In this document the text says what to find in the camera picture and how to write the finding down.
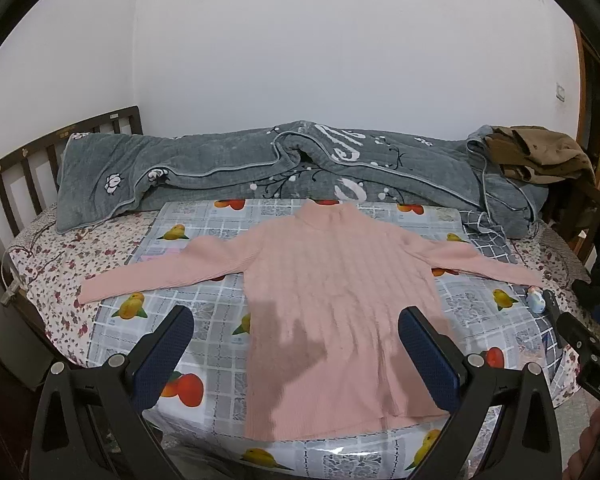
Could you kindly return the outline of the person's right hand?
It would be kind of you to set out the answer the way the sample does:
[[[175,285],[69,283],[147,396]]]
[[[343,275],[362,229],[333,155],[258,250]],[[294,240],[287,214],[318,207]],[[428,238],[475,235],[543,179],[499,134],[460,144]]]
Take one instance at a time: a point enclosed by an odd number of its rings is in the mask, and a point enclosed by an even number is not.
[[[562,480],[577,480],[600,436],[600,406],[593,412],[588,426],[580,434],[580,448],[570,456]]]

